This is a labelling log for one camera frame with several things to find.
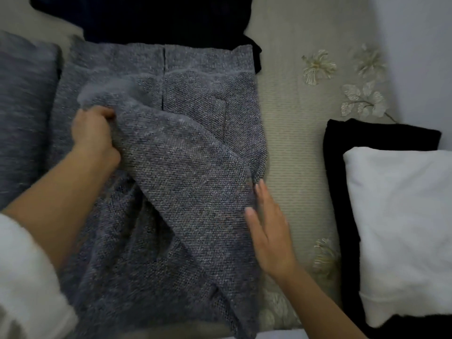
black folded clothing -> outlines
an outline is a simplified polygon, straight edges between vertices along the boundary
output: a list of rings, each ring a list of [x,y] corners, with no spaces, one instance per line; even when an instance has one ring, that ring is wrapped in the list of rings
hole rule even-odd
[[[360,238],[348,197],[343,154],[357,146],[381,150],[431,151],[438,149],[440,138],[441,132],[437,130],[410,125],[370,124],[356,119],[328,121],[323,141],[323,155],[342,255],[343,311],[370,339],[433,338],[450,330],[452,316],[402,317],[395,315],[379,328],[375,329],[367,325],[359,296]]]
[[[253,46],[254,69],[261,48],[243,32],[252,0],[30,0],[38,11],[83,28],[94,43],[174,44],[233,50]]]

gray garment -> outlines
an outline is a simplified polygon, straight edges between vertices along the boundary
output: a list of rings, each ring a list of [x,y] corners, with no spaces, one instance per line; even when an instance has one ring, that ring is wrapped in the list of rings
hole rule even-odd
[[[42,175],[58,47],[0,31],[0,210]]]
[[[260,270],[244,221],[265,139],[251,46],[234,51],[77,42],[51,116],[53,166],[79,104],[110,106],[121,170],[61,272],[76,338],[187,320],[258,330]]]

wall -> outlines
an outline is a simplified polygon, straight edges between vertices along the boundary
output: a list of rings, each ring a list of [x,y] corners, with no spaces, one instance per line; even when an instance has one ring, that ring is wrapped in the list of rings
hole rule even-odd
[[[452,0],[373,0],[404,123],[452,150]]]

clothing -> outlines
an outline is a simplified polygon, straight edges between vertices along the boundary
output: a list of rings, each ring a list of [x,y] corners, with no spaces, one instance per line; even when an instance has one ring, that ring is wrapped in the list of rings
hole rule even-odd
[[[14,220],[0,214],[0,338],[64,338],[77,316],[60,292],[44,251]]]
[[[60,274],[75,338],[195,319],[255,336],[260,269],[243,212],[266,148],[254,78],[251,46],[74,44],[49,167],[72,147],[76,109],[94,104],[115,110],[122,157]],[[195,107],[178,101],[189,94]]]
[[[355,147],[343,158],[366,322],[452,314],[452,152]]]
[[[174,44],[233,50],[252,45],[256,73],[260,47],[245,31],[252,0],[30,0],[39,11],[83,28],[95,43]]]
[[[323,141],[326,176],[339,234],[341,251],[341,296],[343,311],[370,338],[432,336],[449,326],[450,317],[433,315],[424,318],[393,316],[374,329],[366,324],[359,297],[359,234],[348,197],[343,154],[356,146],[381,150],[429,151],[438,148],[441,133],[410,125],[370,124],[355,119],[329,120]]]
[[[0,31],[0,209],[44,172],[58,47]]]

white sleeve cuff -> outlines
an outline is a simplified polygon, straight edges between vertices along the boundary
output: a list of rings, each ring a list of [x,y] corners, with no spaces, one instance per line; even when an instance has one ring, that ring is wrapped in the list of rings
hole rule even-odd
[[[0,305],[28,339],[60,339],[77,315],[60,291],[44,251],[17,222],[0,214]]]

